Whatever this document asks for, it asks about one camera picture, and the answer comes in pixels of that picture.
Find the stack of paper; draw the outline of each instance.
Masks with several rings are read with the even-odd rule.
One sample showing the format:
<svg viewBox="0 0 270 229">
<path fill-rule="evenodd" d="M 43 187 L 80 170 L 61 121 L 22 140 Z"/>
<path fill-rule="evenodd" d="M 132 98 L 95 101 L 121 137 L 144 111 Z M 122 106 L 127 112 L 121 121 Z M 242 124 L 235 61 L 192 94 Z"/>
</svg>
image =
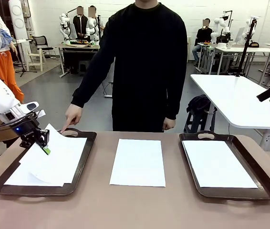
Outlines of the stack of paper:
<svg viewBox="0 0 270 229">
<path fill-rule="evenodd" d="M 50 131 L 50 154 L 34 144 L 5 185 L 62 187 L 72 183 L 87 138 L 64 137 L 50 124 L 46 129 Z"/>
<path fill-rule="evenodd" d="M 161 142 L 119 139 L 110 185 L 165 187 Z"/>
<path fill-rule="evenodd" d="M 183 141 L 200 187 L 258 188 L 222 141 Z"/>
</svg>

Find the person's right hand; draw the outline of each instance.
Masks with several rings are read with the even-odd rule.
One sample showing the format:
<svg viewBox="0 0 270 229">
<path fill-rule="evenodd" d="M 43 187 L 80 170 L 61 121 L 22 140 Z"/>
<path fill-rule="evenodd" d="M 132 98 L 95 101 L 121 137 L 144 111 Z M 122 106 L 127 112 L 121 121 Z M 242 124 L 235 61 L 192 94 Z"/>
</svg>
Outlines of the person's right hand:
<svg viewBox="0 0 270 229">
<path fill-rule="evenodd" d="M 82 116 L 82 108 L 73 104 L 70 104 L 66 111 L 66 123 L 63 126 L 61 133 L 63 133 L 66 128 L 70 125 L 77 125 Z"/>
</svg>

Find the orange pants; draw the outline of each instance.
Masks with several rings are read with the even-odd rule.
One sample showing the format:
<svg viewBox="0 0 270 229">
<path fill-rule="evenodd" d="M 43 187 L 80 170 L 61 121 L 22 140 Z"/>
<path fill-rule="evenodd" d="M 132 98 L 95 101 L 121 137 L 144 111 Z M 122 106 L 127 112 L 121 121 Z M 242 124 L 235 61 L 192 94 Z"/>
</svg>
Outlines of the orange pants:
<svg viewBox="0 0 270 229">
<path fill-rule="evenodd" d="M 10 51 L 0 52 L 0 79 L 10 88 L 15 98 L 21 103 L 24 100 L 24 93 L 16 85 L 15 71 Z"/>
</svg>

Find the wall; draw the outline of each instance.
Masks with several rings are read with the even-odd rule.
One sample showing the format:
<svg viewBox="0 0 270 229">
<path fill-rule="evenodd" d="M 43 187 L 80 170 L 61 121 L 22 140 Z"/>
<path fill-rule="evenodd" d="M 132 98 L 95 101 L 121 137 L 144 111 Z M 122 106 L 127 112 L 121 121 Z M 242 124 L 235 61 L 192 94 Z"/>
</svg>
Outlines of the wall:
<svg viewBox="0 0 270 229">
<path fill-rule="evenodd" d="M 106 23 L 111 15 L 133 2 L 134 0 L 29 0 L 35 35 L 45 35 L 50 46 L 62 42 L 59 16 L 63 12 L 81 5 L 84 7 L 84 14 L 87 15 L 88 7 L 94 5 L 97 14 L 100 14 L 103 22 Z M 184 20 L 188 36 L 192 37 L 191 48 L 197 31 L 201 28 L 202 19 L 210 18 L 213 21 L 222 16 L 225 10 L 233 10 L 234 21 L 231 27 L 233 38 L 239 28 L 246 25 L 246 19 L 254 15 L 261 18 L 253 39 L 261 44 L 270 42 L 270 0 L 221 1 L 221 3 L 208 0 L 161 0 L 160 2 L 178 13 Z M 75 15 L 75 11 L 69 14 L 71 19 Z"/>
</svg>

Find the hand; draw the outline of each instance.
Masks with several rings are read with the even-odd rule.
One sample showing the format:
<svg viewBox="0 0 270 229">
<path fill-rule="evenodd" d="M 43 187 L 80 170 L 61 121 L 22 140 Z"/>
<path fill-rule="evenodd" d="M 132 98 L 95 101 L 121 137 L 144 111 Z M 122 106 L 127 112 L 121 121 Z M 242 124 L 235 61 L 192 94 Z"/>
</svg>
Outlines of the hand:
<svg viewBox="0 0 270 229">
<path fill-rule="evenodd" d="M 70 125 L 77 125 L 82 116 L 82 108 L 73 104 L 70 104 L 66 111 L 66 123 L 63 126 L 61 133 L 63 133 L 66 128 Z"/>
<path fill-rule="evenodd" d="M 174 128 L 175 124 L 176 124 L 175 120 L 165 118 L 164 124 L 163 124 L 163 131 Z"/>
<path fill-rule="evenodd" d="M 17 55 L 17 48 L 14 46 L 14 44 L 12 42 L 10 43 L 10 48 L 15 53 L 15 55 Z"/>
</svg>

